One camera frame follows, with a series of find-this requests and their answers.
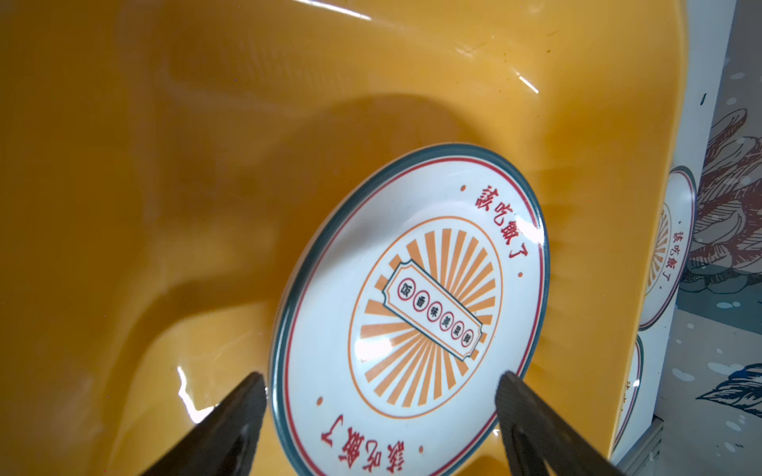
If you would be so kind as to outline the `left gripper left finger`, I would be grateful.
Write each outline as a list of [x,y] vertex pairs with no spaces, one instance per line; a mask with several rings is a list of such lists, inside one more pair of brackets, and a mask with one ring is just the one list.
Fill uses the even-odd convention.
[[146,475],[248,475],[267,410],[264,377],[246,376]]

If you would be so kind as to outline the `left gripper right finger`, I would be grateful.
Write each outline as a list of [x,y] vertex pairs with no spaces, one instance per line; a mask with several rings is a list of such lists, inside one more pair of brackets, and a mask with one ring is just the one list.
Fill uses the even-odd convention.
[[517,374],[499,381],[495,406],[513,475],[616,476],[621,473]]

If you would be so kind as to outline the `orange sunburst plate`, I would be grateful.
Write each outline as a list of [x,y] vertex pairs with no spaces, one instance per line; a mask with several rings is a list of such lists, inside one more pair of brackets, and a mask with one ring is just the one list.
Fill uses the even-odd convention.
[[639,393],[640,381],[643,374],[644,362],[644,348],[642,340],[639,336],[636,337],[633,358],[630,365],[630,371],[628,379],[625,385],[625,391],[622,401],[622,407],[617,420],[616,434],[614,438],[613,448],[617,448],[623,434],[626,430],[627,424],[631,419],[631,415],[634,411],[635,403]]
[[648,329],[664,315],[680,286],[692,243],[696,195],[691,170],[685,166],[674,168],[669,174],[658,220],[639,330]]
[[551,274],[540,204],[490,150],[444,144],[365,180],[284,293],[273,420],[301,475],[450,475],[492,435],[524,375]]

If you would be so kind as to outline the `yellow plastic bin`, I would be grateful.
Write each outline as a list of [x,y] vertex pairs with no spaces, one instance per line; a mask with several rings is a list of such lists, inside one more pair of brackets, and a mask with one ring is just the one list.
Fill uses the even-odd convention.
[[1,471],[137,475],[265,372],[389,162],[515,165],[551,252],[527,383],[613,448],[684,102],[682,1],[5,1]]

